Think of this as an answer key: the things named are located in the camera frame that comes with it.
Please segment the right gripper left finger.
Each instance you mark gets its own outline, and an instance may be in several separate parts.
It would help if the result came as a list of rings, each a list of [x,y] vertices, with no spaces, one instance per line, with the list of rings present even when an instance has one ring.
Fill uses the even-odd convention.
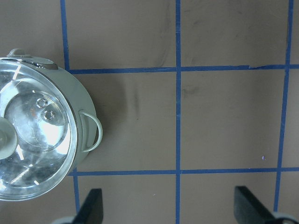
[[[91,189],[73,224],[101,224],[103,222],[102,189]]]

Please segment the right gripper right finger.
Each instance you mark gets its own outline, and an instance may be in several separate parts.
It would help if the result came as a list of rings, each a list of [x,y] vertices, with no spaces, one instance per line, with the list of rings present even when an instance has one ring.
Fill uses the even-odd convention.
[[[273,224],[276,220],[246,186],[234,189],[234,217],[238,224]]]

